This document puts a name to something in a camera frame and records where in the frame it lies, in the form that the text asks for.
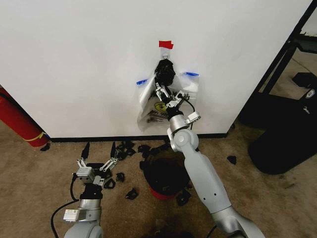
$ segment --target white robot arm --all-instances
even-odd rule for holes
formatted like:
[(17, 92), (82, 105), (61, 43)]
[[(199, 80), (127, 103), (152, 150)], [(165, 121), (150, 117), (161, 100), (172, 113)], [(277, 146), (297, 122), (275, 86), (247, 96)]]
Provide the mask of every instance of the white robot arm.
[(187, 101), (185, 94), (180, 91), (176, 96), (169, 95), (169, 90), (158, 82), (156, 87), (157, 96), (166, 104), (170, 122), (167, 134), (171, 147), (175, 152), (184, 154), (188, 175), (216, 225), (231, 238), (264, 238), (261, 230), (252, 221), (234, 210), (210, 160), (196, 151), (198, 136), (188, 127), (201, 118), (199, 113), (193, 112), (185, 119), (183, 113), (179, 111), (180, 104)]

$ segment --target blue tape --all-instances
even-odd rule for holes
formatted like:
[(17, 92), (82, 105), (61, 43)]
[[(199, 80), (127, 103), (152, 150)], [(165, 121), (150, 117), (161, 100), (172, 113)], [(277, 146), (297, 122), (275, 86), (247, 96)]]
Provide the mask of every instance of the blue tape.
[(189, 76), (199, 76), (199, 74), (197, 74), (197, 73), (191, 73), (191, 72), (186, 72), (186, 75), (189, 75)]
[(137, 82), (137, 85), (144, 84), (144, 83), (146, 83), (147, 81), (148, 81), (147, 79), (144, 79), (144, 80), (138, 81), (138, 82)]

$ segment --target black cable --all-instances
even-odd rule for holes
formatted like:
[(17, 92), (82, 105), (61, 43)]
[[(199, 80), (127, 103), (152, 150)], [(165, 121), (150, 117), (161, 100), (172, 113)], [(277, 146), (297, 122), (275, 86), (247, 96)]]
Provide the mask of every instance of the black cable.
[(194, 106), (193, 106), (193, 104), (191, 104), (187, 99), (185, 99), (184, 97), (183, 97), (183, 99), (185, 100), (185, 102), (186, 103), (188, 103), (192, 108), (193, 108), (193, 112), (195, 112), (195, 108), (194, 108)]
[(215, 225), (210, 232), (208, 233), (208, 235), (206, 236), (206, 238), (210, 238), (211, 234), (213, 233), (213, 231), (217, 228), (217, 225)]
[(55, 226), (54, 226), (54, 216), (56, 215), (56, 213), (57, 213), (60, 209), (66, 207), (66, 206), (68, 206), (68, 205), (70, 205), (70, 204), (72, 204), (72, 203), (75, 203), (75, 202), (78, 202), (78, 201), (79, 201), (79, 199), (76, 199), (76, 198), (75, 198), (74, 193), (73, 193), (73, 186), (74, 186), (74, 182), (75, 182), (76, 179), (77, 179), (77, 175), (76, 175), (75, 173), (73, 173), (73, 178), (72, 178), (72, 180), (71, 180), (70, 188), (69, 188), (69, 190), (70, 190), (70, 196), (71, 196), (71, 198), (73, 199), (73, 201), (68, 202), (68, 203), (66, 203), (66, 204), (64, 204), (64, 205), (62, 205), (62, 206), (60, 206), (59, 208), (57, 208), (57, 209), (53, 212), (53, 214), (52, 214), (52, 216), (51, 216), (51, 228), (52, 228), (52, 231), (53, 231), (53, 234), (54, 234), (55, 238), (58, 238), (58, 234), (57, 234), (57, 232), (56, 232), (56, 230), (55, 230)]
[(191, 103), (188, 101), (189, 97), (188, 97), (188, 99), (185, 99), (183, 96), (180, 96), (180, 98), (184, 99), (184, 101), (185, 101), (186, 103), (188, 103), (188, 104), (193, 108), (193, 112), (195, 112), (195, 107), (193, 106), (193, 104), (191, 104)]

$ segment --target red fire extinguisher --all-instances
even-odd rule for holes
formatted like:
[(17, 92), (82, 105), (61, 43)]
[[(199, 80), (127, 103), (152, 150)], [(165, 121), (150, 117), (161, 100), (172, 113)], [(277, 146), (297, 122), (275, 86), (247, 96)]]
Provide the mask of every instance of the red fire extinguisher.
[(3, 88), (0, 88), (0, 120), (34, 147), (42, 146), (49, 140), (40, 127), (19, 108)]

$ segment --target white sticker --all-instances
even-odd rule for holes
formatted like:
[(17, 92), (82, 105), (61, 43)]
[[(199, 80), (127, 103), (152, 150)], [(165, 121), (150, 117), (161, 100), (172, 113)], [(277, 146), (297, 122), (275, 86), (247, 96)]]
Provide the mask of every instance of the white sticker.
[(315, 95), (315, 90), (311, 89), (307, 94), (306, 94), (306, 98), (311, 98), (313, 95)]

